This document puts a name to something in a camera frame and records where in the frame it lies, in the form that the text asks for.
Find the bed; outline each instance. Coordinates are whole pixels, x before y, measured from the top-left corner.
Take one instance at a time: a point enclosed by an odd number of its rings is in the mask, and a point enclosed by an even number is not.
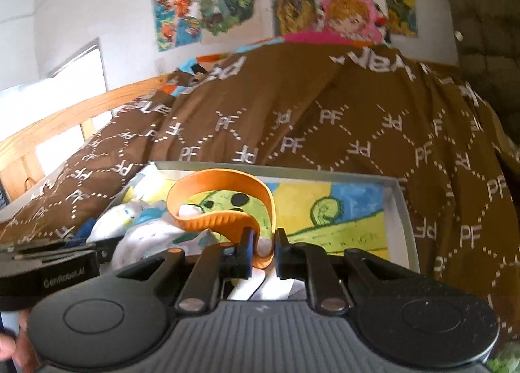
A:
[[[0,243],[62,238],[99,216],[150,160],[391,176],[404,191],[421,272],[486,299],[503,339],[518,334],[520,153],[455,67],[384,45],[280,39],[214,64],[208,74],[178,70],[168,86],[160,77],[108,92],[0,143],[2,178],[18,166],[9,176],[22,189],[37,169],[36,144],[125,104],[52,188],[10,209]]]

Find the window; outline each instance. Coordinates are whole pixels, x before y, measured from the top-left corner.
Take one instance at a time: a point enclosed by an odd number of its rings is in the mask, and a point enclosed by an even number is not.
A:
[[[53,113],[105,93],[107,88],[101,51],[97,42],[88,45],[77,56],[52,73],[51,81],[53,90],[49,90],[48,95],[59,102],[59,106],[55,107]],[[93,118],[94,129],[97,131],[103,128],[111,118],[110,112]],[[81,128],[77,125],[38,145],[36,155],[45,175],[49,175],[72,156],[84,141]]]
[[[0,92],[0,141],[80,101],[107,91],[99,43],[94,41],[37,83]],[[112,114],[93,118],[94,129],[105,126]],[[43,173],[49,175],[84,143],[80,126],[75,126],[36,147]]]

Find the metal screw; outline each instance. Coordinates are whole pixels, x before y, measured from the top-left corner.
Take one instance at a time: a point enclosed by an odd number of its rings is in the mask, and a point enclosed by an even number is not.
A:
[[[204,301],[199,298],[184,298],[179,307],[186,312],[199,312],[204,308]]]
[[[321,302],[321,308],[328,312],[340,312],[344,310],[345,307],[347,307],[347,305],[341,298],[325,298]]]

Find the gray fabric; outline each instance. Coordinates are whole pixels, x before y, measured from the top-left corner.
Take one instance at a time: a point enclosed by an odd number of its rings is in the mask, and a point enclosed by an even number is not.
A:
[[[520,0],[449,0],[464,78],[520,143]]]

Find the round pad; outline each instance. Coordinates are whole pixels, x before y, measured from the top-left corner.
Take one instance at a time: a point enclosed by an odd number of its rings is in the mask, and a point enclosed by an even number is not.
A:
[[[471,295],[378,297],[357,307],[368,346],[401,365],[448,369],[482,359],[498,337],[495,314]]]
[[[124,309],[110,300],[85,300],[70,307],[63,319],[75,332],[103,333],[118,327],[124,319]]]
[[[462,315],[445,301],[421,298],[410,301],[402,308],[402,319],[412,328],[428,333],[444,333],[460,325]]]
[[[71,370],[114,368],[161,340],[168,319],[160,300],[132,286],[137,281],[107,279],[57,292],[33,308],[28,334],[43,360]]]

